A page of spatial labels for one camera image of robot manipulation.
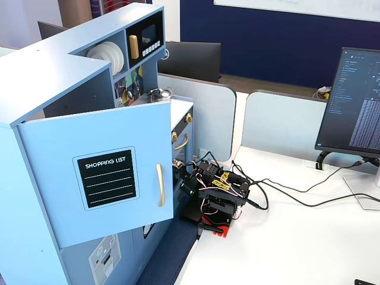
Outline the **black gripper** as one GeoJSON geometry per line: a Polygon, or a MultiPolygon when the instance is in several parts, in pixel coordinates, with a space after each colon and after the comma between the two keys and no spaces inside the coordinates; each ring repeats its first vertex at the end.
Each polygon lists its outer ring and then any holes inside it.
{"type": "Polygon", "coordinates": [[[187,172],[185,167],[174,167],[173,186],[176,186],[181,180],[178,202],[181,202],[185,197],[192,195],[198,189],[198,181],[193,174],[187,172]]]}

